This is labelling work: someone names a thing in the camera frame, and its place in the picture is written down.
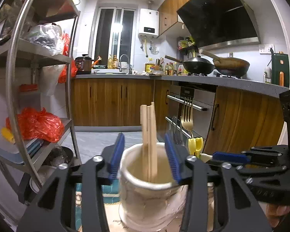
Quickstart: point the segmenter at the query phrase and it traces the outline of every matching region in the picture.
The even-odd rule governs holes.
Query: frying pan
[[[249,62],[235,57],[218,57],[206,50],[199,49],[199,53],[211,57],[215,68],[223,75],[241,78],[249,69]]]
[[[183,64],[184,68],[189,73],[207,75],[212,73],[215,68],[215,66],[209,60],[201,58],[201,56],[190,58],[185,62],[169,55],[165,55],[165,58]]]

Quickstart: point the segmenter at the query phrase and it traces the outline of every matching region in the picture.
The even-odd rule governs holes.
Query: gray countertop
[[[168,81],[182,81],[196,84],[210,84],[240,90],[268,95],[279,98],[279,94],[289,90],[287,87],[279,85],[265,84],[258,81],[235,78],[217,78],[204,76],[142,76],[142,75],[126,75],[126,74],[91,74],[91,75],[76,75],[75,78],[132,78],[132,79],[156,79]]]

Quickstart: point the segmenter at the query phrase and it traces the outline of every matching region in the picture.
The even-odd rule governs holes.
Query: range hood
[[[260,43],[254,13],[243,0],[190,0],[177,13],[199,48]]]

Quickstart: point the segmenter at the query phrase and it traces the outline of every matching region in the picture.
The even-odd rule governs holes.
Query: gold fork
[[[182,108],[182,126],[186,130],[190,131],[191,137],[193,138],[193,118],[192,118],[192,99],[184,98],[184,105]]]

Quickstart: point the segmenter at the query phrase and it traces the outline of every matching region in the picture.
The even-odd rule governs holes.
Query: spice rack
[[[69,56],[61,54],[52,56],[48,49],[20,38],[25,19],[31,6],[35,8],[36,21],[38,21],[39,24],[74,19],[70,38]],[[0,67],[5,67],[5,94],[11,129],[16,141],[17,149],[23,159],[22,164],[16,164],[0,155],[0,170],[16,193],[19,193],[21,186],[15,182],[6,165],[25,172],[24,177],[28,177],[29,174],[36,185],[41,188],[42,181],[37,170],[41,167],[56,143],[44,141],[41,148],[39,148],[32,158],[28,154],[26,145],[19,130],[16,108],[17,102],[13,95],[15,67],[31,67],[33,63],[38,65],[38,67],[67,64],[66,103],[68,117],[61,118],[61,121],[65,127],[64,132],[68,129],[71,131],[75,152],[73,164],[81,164],[71,112],[71,62],[79,14],[80,12],[77,10],[72,0],[25,0],[18,14],[10,40],[0,46]]]

